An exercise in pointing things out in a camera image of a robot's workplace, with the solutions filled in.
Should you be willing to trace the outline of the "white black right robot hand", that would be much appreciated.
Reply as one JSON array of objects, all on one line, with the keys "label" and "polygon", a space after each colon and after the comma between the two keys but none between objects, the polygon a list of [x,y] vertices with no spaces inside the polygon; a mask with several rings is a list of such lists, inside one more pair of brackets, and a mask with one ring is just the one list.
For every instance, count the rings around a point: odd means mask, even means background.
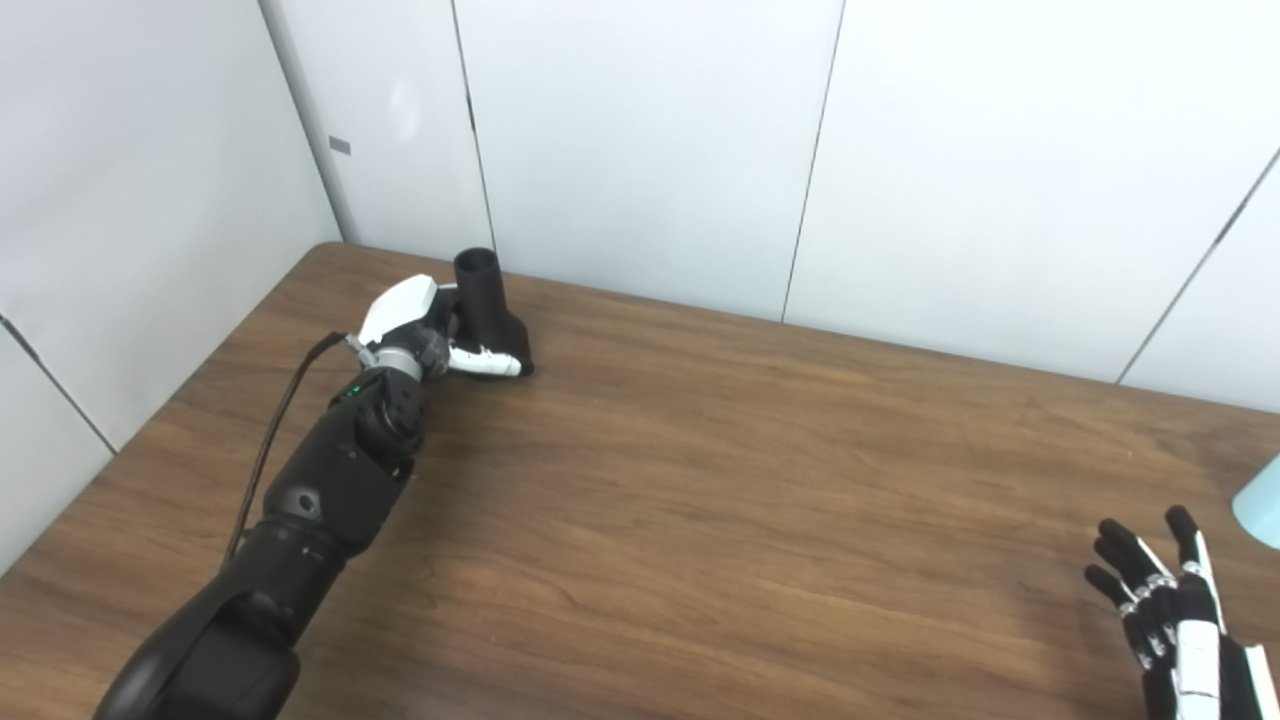
[{"label": "white black right robot hand", "polygon": [[1204,533],[1181,505],[1164,515],[1178,546],[1171,568],[1144,538],[1106,518],[1083,571],[1115,609],[1140,667],[1147,719],[1276,719],[1277,689],[1261,644],[1228,629]]}]

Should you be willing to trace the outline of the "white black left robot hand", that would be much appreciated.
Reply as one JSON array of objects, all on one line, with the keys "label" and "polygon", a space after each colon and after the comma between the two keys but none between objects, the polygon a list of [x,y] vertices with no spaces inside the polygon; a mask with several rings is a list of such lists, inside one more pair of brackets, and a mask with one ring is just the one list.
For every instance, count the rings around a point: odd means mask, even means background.
[{"label": "white black left robot hand", "polygon": [[529,332],[509,310],[499,274],[453,284],[412,275],[374,300],[346,343],[364,370],[390,368],[413,380],[451,372],[518,378],[535,369]]}]

